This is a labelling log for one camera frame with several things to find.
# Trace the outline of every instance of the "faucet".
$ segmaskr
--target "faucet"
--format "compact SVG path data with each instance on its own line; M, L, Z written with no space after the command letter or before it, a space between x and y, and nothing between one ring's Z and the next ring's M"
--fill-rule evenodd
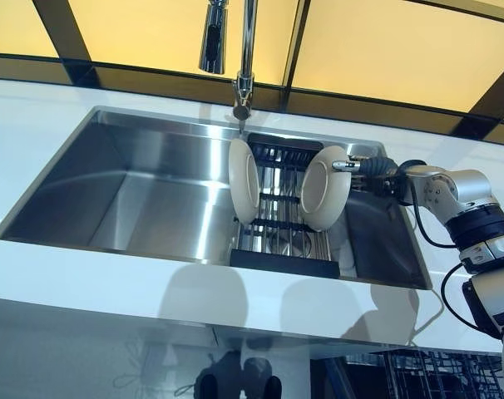
M200 53L199 68L210 73L225 73L226 17L227 0L209 0L205 18L204 36ZM241 69L232 81L235 103L234 116L245 121L252 109L252 91L254 73L252 73L252 56L254 52L255 19L258 11L258 0L245 0L245 18L243 24L243 50Z

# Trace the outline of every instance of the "white plate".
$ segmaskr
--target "white plate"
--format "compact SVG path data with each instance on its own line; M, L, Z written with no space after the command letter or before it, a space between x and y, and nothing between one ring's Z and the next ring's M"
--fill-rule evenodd
M300 193L300 212L304 222L313 230L329 229L343 212L352 175L336 172L335 160L348 160L346 151L337 145L321 150L305 171Z
M259 178L252 151L241 139L230 143L228 171L235 213L242 224L249 224L259 210Z

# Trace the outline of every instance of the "robotic arm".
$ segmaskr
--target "robotic arm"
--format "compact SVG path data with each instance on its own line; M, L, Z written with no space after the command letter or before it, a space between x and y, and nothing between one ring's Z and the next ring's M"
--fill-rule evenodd
M504 213L487 177L477 170L448 171L420 160L397 166L382 157L339 160L332 166L337 171L361 175L366 191L413 205L421 233L430 244L460 251L461 263L442 282L442 299L462 322L502 340L504 372ZM454 245L430 240L420 223L419 206L446 227ZM476 325L456 314L444 294L446 281L461 266L473 275L462 285L462 292Z

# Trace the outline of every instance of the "sink basin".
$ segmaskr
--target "sink basin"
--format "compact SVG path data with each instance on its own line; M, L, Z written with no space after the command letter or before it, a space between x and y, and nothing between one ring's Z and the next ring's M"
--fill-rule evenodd
M254 133L341 145L350 155L385 154L372 141ZM228 183L230 141L239 135L233 126L96 107L2 221L0 239L230 265L243 229ZM350 195L325 236L332 246L323 246L340 264L333 244L339 232L349 237L355 271L336 278L431 287L405 210L392 200ZM314 268L295 273L317 275Z

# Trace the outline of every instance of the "dish rack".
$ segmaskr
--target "dish rack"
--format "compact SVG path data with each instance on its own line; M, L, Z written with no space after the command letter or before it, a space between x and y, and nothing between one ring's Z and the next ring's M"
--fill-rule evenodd
M322 143L252 133L248 144L259 176L259 214L240 224L230 265L338 278L327 232L315 232L299 212L304 172Z
M500 399L504 397L502 360L499 356L400 349L346 356L339 367L375 366L385 372L391 398ZM327 365L328 375L333 363Z

